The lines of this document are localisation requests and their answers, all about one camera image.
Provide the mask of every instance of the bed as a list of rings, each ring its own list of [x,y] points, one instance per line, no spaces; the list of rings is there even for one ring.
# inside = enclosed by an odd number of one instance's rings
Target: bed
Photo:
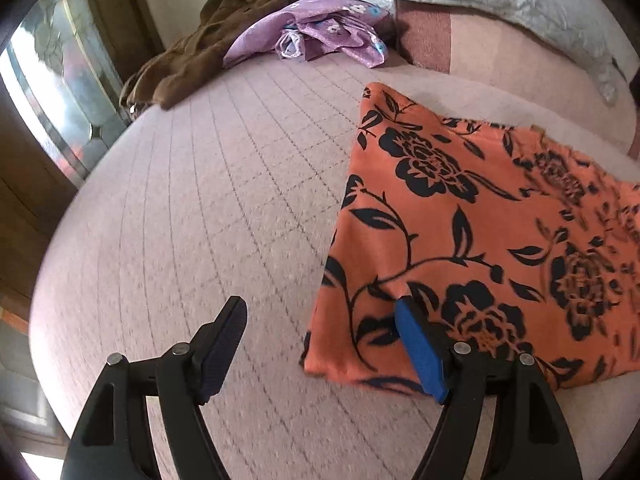
[[[395,53],[376,70],[343,54],[248,60],[172,110],[146,111],[56,232],[34,294],[30,340],[42,387],[69,434],[108,354],[160,355],[238,294],[248,327],[222,393],[203,408],[231,478],[411,477],[440,413],[433,399],[329,384],[298,366],[358,100],[372,80],[437,113],[538,124],[617,177],[640,180],[620,148],[554,111]],[[585,480],[600,478],[632,433],[638,391],[640,374],[627,374],[558,392]],[[492,402],[468,480],[481,475]],[[150,418],[163,477],[176,478],[157,404]]]
[[[393,0],[393,6],[398,50],[408,62],[516,94],[638,158],[638,96],[629,86],[640,58],[603,1]],[[631,33],[632,22],[622,21]],[[603,98],[603,84],[617,99]]]

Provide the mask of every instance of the white flower print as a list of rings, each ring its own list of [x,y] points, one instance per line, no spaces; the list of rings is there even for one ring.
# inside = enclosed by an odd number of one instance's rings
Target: white flower print
[[[358,14],[364,14],[367,10],[367,7],[364,5],[352,5],[349,7],[343,7],[342,10],[348,10],[351,14],[357,12]]]

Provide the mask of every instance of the orange floral cloth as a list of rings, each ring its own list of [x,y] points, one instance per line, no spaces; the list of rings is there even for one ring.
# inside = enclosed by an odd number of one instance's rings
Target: orange floral cloth
[[[307,373],[421,392],[394,323],[405,294],[450,337],[536,357],[553,388],[640,368],[640,186],[527,128],[364,90],[305,339]]]

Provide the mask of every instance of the blue gripper pad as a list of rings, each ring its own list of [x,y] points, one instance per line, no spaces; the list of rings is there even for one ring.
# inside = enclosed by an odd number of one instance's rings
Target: blue gripper pad
[[[444,381],[442,361],[433,351],[405,300],[396,301],[396,328],[418,374],[422,389],[443,404],[449,389]]]

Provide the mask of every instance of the purple floral cloth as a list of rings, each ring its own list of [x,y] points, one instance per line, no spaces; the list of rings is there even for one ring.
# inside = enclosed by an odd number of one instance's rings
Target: purple floral cloth
[[[342,51],[372,68],[385,62],[379,33],[391,26],[388,11],[361,0],[299,0],[244,31],[226,53],[224,67],[275,50],[281,57],[308,61]]]

